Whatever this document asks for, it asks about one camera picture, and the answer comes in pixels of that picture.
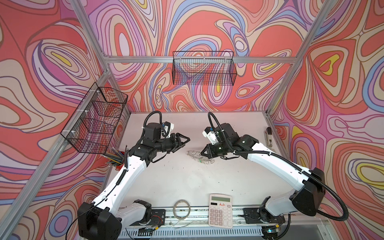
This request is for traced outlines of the metal disc with keyrings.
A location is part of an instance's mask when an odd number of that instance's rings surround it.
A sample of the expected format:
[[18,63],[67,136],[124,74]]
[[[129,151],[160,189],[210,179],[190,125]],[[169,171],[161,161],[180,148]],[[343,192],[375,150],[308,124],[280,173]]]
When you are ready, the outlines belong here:
[[209,159],[208,157],[202,156],[199,151],[187,151],[187,155],[191,157],[193,160],[195,160],[198,163],[210,165],[215,162],[214,159]]

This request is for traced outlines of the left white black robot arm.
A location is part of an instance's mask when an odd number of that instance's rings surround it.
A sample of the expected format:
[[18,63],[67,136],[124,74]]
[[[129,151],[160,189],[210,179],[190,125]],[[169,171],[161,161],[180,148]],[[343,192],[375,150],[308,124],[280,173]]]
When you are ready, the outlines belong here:
[[135,200],[121,209],[124,197],[138,176],[150,164],[183,148],[190,138],[173,133],[174,125],[164,122],[160,111],[147,115],[137,143],[125,151],[123,167],[108,186],[89,203],[82,203],[77,211],[76,223],[80,237],[86,240],[116,240],[122,229],[134,223],[146,225],[152,221],[152,205]]

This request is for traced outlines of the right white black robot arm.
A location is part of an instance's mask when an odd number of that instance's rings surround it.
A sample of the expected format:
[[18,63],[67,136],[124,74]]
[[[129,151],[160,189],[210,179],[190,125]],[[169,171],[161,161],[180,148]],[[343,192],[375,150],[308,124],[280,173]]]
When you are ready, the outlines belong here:
[[[263,145],[258,139],[250,136],[239,136],[228,123],[221,124],[217,117],[208,113],[210,125],[203,131],[203,136],[210,143],[201,151],[208,158],[229,160],[243,158],[259,164],[291,186],[286,193],[278,196],[268,196],[257,210],[258,218],[270,222],[284,214],[300,212],[314,217],[319,214],[330,220],[343,222],[349,218],[347,205],[341,197],[325,183],[325,174],[318,168],[308,169],[284,158]],[[329,193],[339,203],[342,214],[332,216],[320,210],[320,205],[326,193]]]

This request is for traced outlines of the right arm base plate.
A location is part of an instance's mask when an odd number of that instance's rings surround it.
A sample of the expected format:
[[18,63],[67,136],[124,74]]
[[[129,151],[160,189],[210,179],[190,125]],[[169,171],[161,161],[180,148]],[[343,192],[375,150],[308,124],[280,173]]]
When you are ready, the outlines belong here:
[[284,215],[272,216],[265,210],[259,208],[244,208],[242,218],[246,220],[247,224],[284,224],[286,219]]

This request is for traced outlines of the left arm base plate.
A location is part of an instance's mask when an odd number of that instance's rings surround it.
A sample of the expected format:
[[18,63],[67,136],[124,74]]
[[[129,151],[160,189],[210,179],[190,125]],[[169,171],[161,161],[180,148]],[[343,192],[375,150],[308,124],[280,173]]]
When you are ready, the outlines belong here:
[[152,226],[160,227],[165,223],[166,210],[165,209],[154,209],[151,211],[150,218],[144,221],[137,221],[131,226]]

